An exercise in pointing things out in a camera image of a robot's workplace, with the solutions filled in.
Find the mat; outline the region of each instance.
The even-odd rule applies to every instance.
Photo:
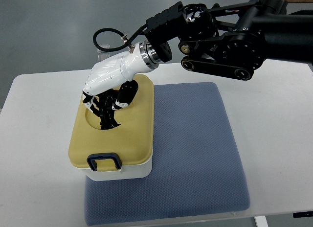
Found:
[[[91,225],[242,211],[246,177],[214,83],[155,86],[153,166],[140,179],[86,177]]]

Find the box lid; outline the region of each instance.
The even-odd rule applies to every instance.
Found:
[[[81,101],[69,145],[68,156],[77,168],[89,168],[87,158],[93,154],[117,154],[122,166],[146,162],[152,153],[154,124],[154,86],[145,75],[136,75],[138,92],[126,108],[115,111],[120,123],[116,128],[101,130],[100,118]],[[98,160],[97,171],[115,171],[111,159]]]

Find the handle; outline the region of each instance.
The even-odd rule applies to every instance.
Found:
[[[122,168],[122,162],[116,153],[102,153],[102,154],[92,154],[87,158],[87,163],[92,171],[97,171],[96,160],[112,159],[115,163],[117,170]]]

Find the plastic container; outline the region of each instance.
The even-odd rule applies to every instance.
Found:
[[[154,85],[136,75],[133,102],[115,112],[116,128],[100,129],[100,118],[80,103],[68,156],[71,163],[94,181],[142,178],[152,169]]]

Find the white robotic hand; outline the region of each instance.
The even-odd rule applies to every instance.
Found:
[[[144,41],[135,44],[129,52],[116,54],[95,64],[83,89],[83,103],[101,121],[111,121],[110,128],[118,126],[112,111],[127,107],[132,102],[138,89],[137,82],[133,80],[135,74],[156,69],[159,61],[148,41]],[[120,85],[118,92],[112,90]]]

